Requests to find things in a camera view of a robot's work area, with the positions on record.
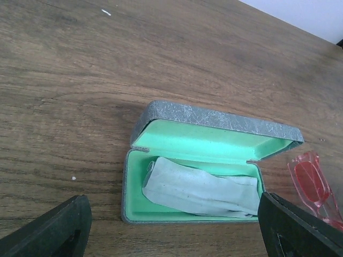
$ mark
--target wood grain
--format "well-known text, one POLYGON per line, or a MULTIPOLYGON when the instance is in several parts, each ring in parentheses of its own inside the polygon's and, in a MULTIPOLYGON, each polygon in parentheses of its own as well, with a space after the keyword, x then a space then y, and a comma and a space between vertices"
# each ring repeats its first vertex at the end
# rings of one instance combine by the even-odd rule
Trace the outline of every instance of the wood grain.
POLYGON ((167 99, 297 126, 267 189, 299 203, 286 163, 315 149, 342 207, 342 70, 341 48, 234 0, 2 0, 0 236, 86 194, 86 256, 266 256, 258 224, 124 224, 133 125, 167 99))

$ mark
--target black object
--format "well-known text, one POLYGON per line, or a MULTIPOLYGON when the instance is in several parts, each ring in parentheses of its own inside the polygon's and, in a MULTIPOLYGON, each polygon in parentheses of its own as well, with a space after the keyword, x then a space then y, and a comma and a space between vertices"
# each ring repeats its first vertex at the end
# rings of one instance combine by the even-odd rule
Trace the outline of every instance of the black object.
POLYGON ((74 196, 0 240, 1 257, 82 257, 92 224, 87 196, 74 196))
POLYGON ((339 47, 343 47, 343 39, 337 43, 339 47))
POLYGON ((269 257, 343 256, 341 231, 277 194, 262 194, 258 220, 269 257))

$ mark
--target open eyeglass case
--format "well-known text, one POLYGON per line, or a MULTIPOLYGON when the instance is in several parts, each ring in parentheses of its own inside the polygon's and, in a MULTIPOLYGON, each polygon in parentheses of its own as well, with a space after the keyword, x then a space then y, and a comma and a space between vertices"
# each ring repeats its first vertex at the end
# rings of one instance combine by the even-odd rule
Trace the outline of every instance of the open eyeglass case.
POLYGON ((163 156, 215 176, 255 177, 261 196, 257 162, 304 142, 296 127, 168 101, 146 107, 130 141, 122 193, 122 219, 128 223, 257 222, 257 216, 197 216, 150 202, 142 193, 148 165, 163 156))

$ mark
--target light blue cloth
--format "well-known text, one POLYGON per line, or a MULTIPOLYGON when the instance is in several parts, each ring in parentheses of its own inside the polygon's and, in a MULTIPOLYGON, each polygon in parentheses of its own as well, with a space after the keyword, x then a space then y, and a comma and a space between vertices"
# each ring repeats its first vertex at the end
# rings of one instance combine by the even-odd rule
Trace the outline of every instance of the light blue cloth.
POLYGON ((176 164, 164 157, 151 162, 143 195, 153 203, 201 216, 257 215, 257 178, 216 177, 176 164))

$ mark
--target sunglasses lens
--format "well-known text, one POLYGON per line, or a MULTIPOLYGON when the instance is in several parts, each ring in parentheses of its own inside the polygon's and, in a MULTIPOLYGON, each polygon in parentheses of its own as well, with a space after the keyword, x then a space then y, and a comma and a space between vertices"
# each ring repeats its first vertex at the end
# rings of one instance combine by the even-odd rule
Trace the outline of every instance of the sunglasses lens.
POLYGON ((310 162, 301 162, 294 170, 306 197, 312 202, 321 200, 324 197, 324 185, 316 167, 310 162))

